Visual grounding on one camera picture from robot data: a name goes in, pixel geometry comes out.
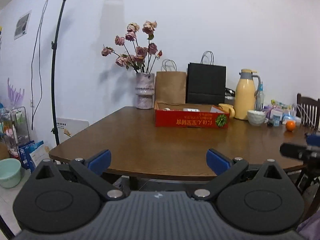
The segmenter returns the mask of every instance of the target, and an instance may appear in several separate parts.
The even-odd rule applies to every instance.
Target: poster on wall
[[[20,38],[27,33],[28,23],[31,11],[23,15],[17,22],[16,31],[14,32],[14,39]]]

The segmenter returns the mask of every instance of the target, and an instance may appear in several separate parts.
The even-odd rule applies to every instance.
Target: paper bag handle
[[[210,53],[210,54],[211,54],[210,65],[213,65],[214,56],[213,56],[213,52],[210,51],[210,50],[205,51],[204,54],[202,55],[201,64],[203,64],[203,59],[204,59],[204,57],[206,56],[207,53]]]
[[[176,63],[175,63],[173,60],[168,59],[168,58],[166,58],[166,59],[164,59],[164,60],[162,61],[161,71],[162,71],[162,68],[163,68],[165,71],[167,71],[167,63],[168,63],[168,61],[170,61],[170,62],[172,63],[172,66],[173,66],[174,70],[175,70],[175,71],[178,71]]]

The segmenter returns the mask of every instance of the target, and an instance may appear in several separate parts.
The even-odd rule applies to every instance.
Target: white wall
[[[51,41],[62,0],[49,0],[41,36],[43,101],[35,117],[35,139],[54,145],[50,78]],[[12,0],[0,14],[3,43],[0,92],[6,97],[6,79],[26,89],[29,105],[30,64],[44,0]],[[241,68],[259,72],[266,100],[295,101],[296,93],[320,97],[315,84],[320,63],[320,0],[67,0],[61,22],[56,61],[57,116],[84,119],[90,124],[123,106],[134,104],[134,71],[102,57],[102,45],[113,46],[129,22],[140,26],[157,20],[154,42],[179,70],[199,62],[212,50],[215,63],[227,66],[227,86],[235,89]],[[13,40],[20,16],[32,10],[28,33]],[[139,32],[138,42],[147,44]],[[35,98],[39,77],[35,60]],[[160,69],[160,62],[154,70]]]

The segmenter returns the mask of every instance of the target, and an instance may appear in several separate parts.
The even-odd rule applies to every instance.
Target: white bowl
[[[247,112],[248,121],[254,126],[261,125],[264,122],[266,115],[267,113],[262,111],[248,110]]]

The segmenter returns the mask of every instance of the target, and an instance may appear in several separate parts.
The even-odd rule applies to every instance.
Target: ceramic vase
[[[137,108],[151,109],[153,105],[153,95],[155,94],[155,74],[136,74],[136,94]]]

